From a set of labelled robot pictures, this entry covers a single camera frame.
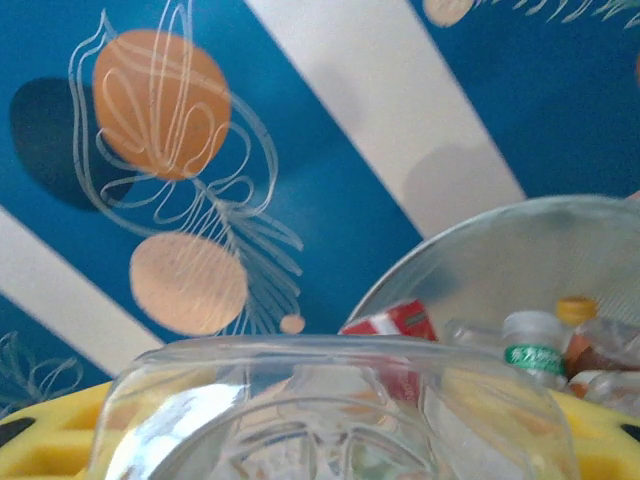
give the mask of painted flower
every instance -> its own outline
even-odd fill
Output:
[[[168,0],[155,30],[117,33],[102,13],[69,62],[76,174],[96,208],[143,237],[130,281],[151,319],[186,335],[275,333],[301,318],[290,252],[303,243],[266,212],[271,135],[192,33],[191,0]],[[95,162],[122,177],[97,188]]]
[[[17,332],[5,334],[0,337],[0,418],[72,393],[82,376],[75,358],[39,361],[20,343]]]
[[[448,27],[456,24],[472,10],[481,5],[495,5],[500,0],[424,0],[425,15],[435,25]],[[547,21],[556,20],[560,23],[570,23],[582,17],[590,15],[608,20],[620,13],[627,13],[628,20],[625,29],[640,25],[640,0],[516,0],[513,10],[522,10],[526,16],[540,14]]]

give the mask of white stripe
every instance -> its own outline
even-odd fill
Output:
[[[375,315],[371,315],[368,321],[380,335],[402,335],[402,332],[398,330],[396,324],[393,323],[391,318],[389,318],[389,315],[386,313],[376,313]]]
[[[2,207],[0,232],[0,292],[107,373],[162,346]]]
[[[524,198],[408,2],[246,2],[423,235]]]

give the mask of bottle cap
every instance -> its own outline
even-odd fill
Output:
[[[577,327],[598,315],[598,304],[588,297],[566,297],[556,303],[556,316],[565,325]]]
[[[538,310],[514,312],[507,317],[502,326],[502,335],[504,337],[513,333],[525,332],[561,336],[562,327],[556,317]]]

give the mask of yellow plastic tray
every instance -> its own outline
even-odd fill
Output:
[[[0,479],[82,479],[109,386],[41,403],[0,420]],[[571,427],[583,480],[640,480],[640,419],[561,393],[553,396]]]

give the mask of green bottle label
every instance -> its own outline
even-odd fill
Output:
[[[504,360],[525,370],[540,370],[563,375],[562,354],[552,347],[541,345],[512,345],[504,352]]]

